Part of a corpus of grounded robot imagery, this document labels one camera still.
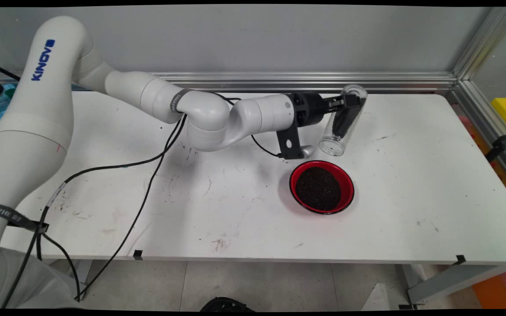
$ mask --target cable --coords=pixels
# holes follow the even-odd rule
[[[60,245],[58,244],[58,242],[55,242],[52,238],[48,237],[48,235],[42,233],[42,236],[44,236],[44,238],[46,238],[46,240],[48,240],[49,242],[53,243],[54,246],[60,248],[60,250],[62,250],[62,252],[64,253],[64,256],[66,256],[66,259],[68,260],[68,263],[70,264],[70,267],[72,268],[72,271],[74,272],[74,278],[76,279],[76,288],[77,288],[77,302],[79,302],[79,279],[77,277],[77,271],[76,271],[76,267],[74,266],[74,263],[72,262],[72,260],[70,259],[70,256],[68,255],[68,252],[66,252],[66,250]]]
[[[5,70],[3,68],[0,67],[0,72],[2,72],[3,74],[6,74],[7,76],[13,78],[14,80],[21,80],[21,78],[19,76],[17,76],[16,74],[12,73],[12,72],[9,72],[8,70]]]
[[[21,279],[22,272],[24,272],[26,267],[26,262],[29,260],[30,252],[32,252],[33,250],[34,241],[36,240],[36,236],[38,235],[39,227],[40,226],[36,226],[36,229],[34,230],[34,235],[30,240],[29,248],[26,250],[25,258],[22,260],[21,267],[18,269],[17,276],[14,278],[13,284],[11,285],[9,292],[7,292],[7,296],[5,297],[4,303],[2,304],[1,308],[6,308],[7,304],[9,303],[9,300],[11,299],[11,296],[13,295],[15,288],[17,287],[18,280]]]
[[[228,102],[232,106],[235,105],[232,102],[232,100],[241,100],[240,98],[226,98],[225,96],[222,96],[221,94],[217,94],[215,92],[211,92],[211,93],[216,94],[220,98],[223,98],[225,102]],[[273,154],[272,152],[269,152],[269,150],[266,150],[263,146],[261,146],[261,144],[259,144],[259,142],[257,142],[257,140],[255,139],[255,137],[253,135],[251,135],[251,138],[253,138],[253,142],[255,142],[255,144],[257,144],[257,146],[259,146],[259,148],[261,148],[262,150],[264,150],[265,152],[267,152],[267,154],[269,154],[271,156],[278,157],[278,158],[282,158],[282,154]]]
[[[183,120],[181,122],[181,127],[179,128],[179,131],[175,135],[175,138],[173,139],[173,142],[171,142],[171,144],[169,144],[169,140],[173,136],[173,133],[175,132],[175,130],[173,130],[173,132],[171,132],[171,135],[167,139],[167,142],[165,143],[165,150],[163,152],[169,150],[169,148],[171,148],[171,146],[175,143],[175,141],[179,137],[179,134],[181,133],[181,130],[183,130],[184,122],[185,122],[186,119],[187,119],[187,115],[185,114],[183,116]],[[103,273],[103,271],[106,269],[106,267],[108,266],[108,264],[110,264],[110,262],[112,262],[112,260],[114,259],[114,257],[116,257],[116,255],[118,254],[118,252],[120,251],[120,249],[122,248],[122,246],[124,246],[124,243],[126,242],[126,240],[128,240],[128,236],[130,235],[130,232],[132,232],[132,229],[134,228],[134,225],[136,224],[136,221],[138,220],[138,217],[140,216],[140,214],[141,214],[141,212],[142,212],[142,210],[144,208],[144,205],[146,204],[146,200],[147,200],[147,197],[148,197],[148,194],[149,194],[149,189],[151,188],[151,183],[153,182],[153,178],[155,178],[155,175],[157,174],[157,170],[159,170],[159,167],[161,166],[161,163],[163,162],[163,158],[164,158],[164,156],[162,155],[161,159],[159,161],[159,164],[157,164],[157,168],[155,168],[155,171],[153,172],[151,178],[149,179],[148,188],[146,190],[146,195],[144,196],[144,200],[142,202],[142,206],[140,206],[140,210],[138,211],[138,214],[134,218],[134,222],[130,226],[130,229],[128,230],[128,233],[124,237],[124,240],[122,240],[122,243],[120,244],[120,246],[118,247],[118,249],[115,251],[115,253],[112,255],[112,257],[106,262],[106,264],[101,268],[101,270],[97,273],[97,275],[91,280],[91,282],[89,282],[86,285],[86,288],[84,288],[83,291],[81,291],[81,293],[78,296],[76,296],[76,299],[78,299],[81,296],[81,294],[84,294],[85,292],[87,292],[87,289],[91,286],[91,284],[93,284],[93,282],[95,282],[95,280],[100,276],[100,274]]]
[[[132,163],[132,164],[126,164],[126,165],[117,165],[117,166],[105,166],[105,167],[98,167],[98,168],[90,168],[90,169],[86,169],[86,170],[83,170],[81,172],[78,172],[77,174],[74,174],[73,176],[69,177],[68,180],[66,180],[66,182],[64,182],[62,185],[60,185],[60,188],[58,188],[58,190],[56,190],[56,193],[54,194],[54,196],[52,198],[55,197],[56,194],[58,194],[58,192],[60,192],[60,190],[62,188],[64,188],[65,184],[71,180],[73,180],[74,178],[76,178],[77,176],[80,176],[84,173],[87,173],[87,172],[91,172],[91,171],[94,171],[94,170],[103,170],[103,169],[112,169],[112,168],[123,168],[124,166],[134,166],[134,165],[140,165],[140,164],[144,164],[146,162],[152,162],[153,160],[156,160],[157,158],[160,158],[161,157],[161,160],[160,160],[160,163],[158,164],[155,172],[153,173],[153,176],[151,177],[151,179],[149,180],[149,185],[148,185],[148,190],[146,192],[146,196],[144,197],[144,201],[142,202],[142,206],[140,207],[140,210],[138,212],[138,215],[136,216],[134,222],[132,223],[132,226],[130,226],[130,230],[128,230],[128,234],[126,234],[126,237],[124,238],[124,240],[122,241],[122,244],[120,245],[120,247],[118,248],[118,250],[116,250],[116,252],[114,253],[114,255],[112,256],[112,258],[110,258],[110,260],[105,264],[105,266],[101,269],[101,271],[95,276],[95,278],[93,278],[93,280],[91,280],[91,282],[89,284],[87,284],[86,288],[83,289],[83,291],[79,292],[79,294],[76,296],[76,300],[79,300],[81,294],[83,294],[84,292],[87,291],[87,289],[89,288],[89,286],[91,284],[93,284],[93,282],[96,280],[96,278],[103,272],[103,270],[108,266],[108,264],[111,262],[111,260],[116,256],[116,254],[118,254],[118,252],[120,251],[120,249],[122,248],[122,246],[124,245],[124,242],[126,242],[126,240],[128,239],[128,235],[130,234],[130,232],[132,232],[132,228],[134,228],[134,224],[136,222],[136,220],[138,219],[140,213],[142,212],[142,209],[143,209],[143,206],[144,204],[146,203],[146,200],[147,200],[147,196],[148,196],[148,193],[149,193],[149,189],[150,189],[150,186],[151,186],[151,182],[155,176],[155,174],[157,173],[157,170],[159,170],[159,166],[161,165],[161,162],[163,162],[163,156],[165,154],[165,152],[167,152],[167,150],[169,150],[169,148],[171,148],[171,146],[173,146],[173,144],[175,144],[175,141],[177,140],[177,138],[179,137],[179,134],[181,134],[181,131],[183,130],[183,126],[184,126],[184,122],[185,120],[187,119],[187,115],[185,114],[183,116],[183,119],[182,120],[179,120],[175,126],[175,128],[173,129],[173,131],[171,132],[169,138],[167,139],[167,142],[166,142],[166,146],[165,146],[165,150],[163,150],[163,152],[161,152],[159,155],[155,156],[154,158],[151,158],[151,159],[148,159],[148,160],[144,160],[144,162],[135,162],[135,163]],[[169,143],[169,140],[172,138],[173,134],[175,133],[175,131],[177,130],[177,134],[175,135],[175,138],[174,140]],[[42,223],[44,223],[44,219],[46,218],[46,213],[48,212],[48,209],[50,208],[50,204],[51,202],[48,203],[48,205],[44,208],[43,212],[42,212],[42,215],[40,216],[40,225],[42,225]],[[38,231],[40,230],[40,225],[36,226],[36,230],[34,231],[34,234],[33,234],[33,237],[32,239],[30,240],[30,244],[29,244],[29,248],[26,250],[26,254],[25,254],[25,258],[23,259],[22,261],[22,264],[21,264],[21,268],[18,270],[18,273],[17,273],[17,276],[14,278],[14,281],[13,281],[13,284],[10,288],[10,290],[8,291],[7,293],[7,296],[4,300],[4,303],[2,304],[2,307],[1,308],[6,308],[7,304],[9,303],[9,300],[11,298],[11,296],[13,295],[13,292],[14,290],[16,289],[17,287],[17,284],[19,282],[19,280],[21,279],[21,276],[22,276],[22,273],[24,272],[25,270],[25,267],[26,267],[26,263],[28,262],[29,258],[30,258],[30,254],[33,250],[33,246],[36,242],[36,240],[38,238],[40,238],[40,234],[38,234]],[[73,266],[73,264],[71,263],[70,266],[72,267],[72,270],[74,270],[74,276],[77,274],[76,272],[76,269],[75,267]]]
[[[259,148],[261,148],[262,150],[265,150],[265,152],[267,152],[267,154],[270,154],[271,156],[275,156],[275,157],[278,157],[278,158],[282,158],[282,154],[273,154],[272,152],[269,152],[269,150],[266,150],[263,146],[261,146],[257,140],[253,137],[253,135],[251,135],[251,138],[253,138],[253,142],[255,142],[255,144],[257,144],[257,146],[259,146]]]

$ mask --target kinova logo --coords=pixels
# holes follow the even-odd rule
[[[46,62],[50,58],[50,52],[52,50],[50,47],[54,47],[54,43],[56,41],[53,39],[49,39],[46,41],[46,45],[44,46],[44,51],[42,54],[40,54],[40,58],[38,59],[38,67],[36,67],[36,70],[34,71],[33,77],[30,78],[32,81],[40,81],[40,78],[44,74],[44,67],[46,66]]]

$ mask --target gray wall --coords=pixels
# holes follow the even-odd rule
[[[0,64],[22,71],[62,14],[104,59],[147,72],[448,72],[488,8],[205,4],[0,8]]]
[[[494,98],[506,98],[506,35],[488,56],[472,81],[490,102]]]

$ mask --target table leg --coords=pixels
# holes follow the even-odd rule
[[[411,304],[424,304],[506,272],[506,266],[457,265],[423,280],[419,265],[404,265]]]
[[[83,291],[85,286],[85,283],[87,281],[87,276],[89,275],[89,270],[91,269],[91,264],[93,264],[93,260],[77,260],[78,262],[74,263],[74,266],[76,266],[76,272],[78,274],[79,279],[79,290]],[[79,299],[83,300],[85,297],[84,293]]]

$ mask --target floor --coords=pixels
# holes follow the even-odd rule
[[[88,279],[104,265],[94,260]],[[66,272],[65,260],[52,264]],[[360,310],[374,285],[387,288],[391,310],[408,304],[399,265],[269,262],[113,261],[82,304],[90,309],[197,312],[216,296],[247,304],[256,312]],[[466,288],[419,309],[481,308]]]

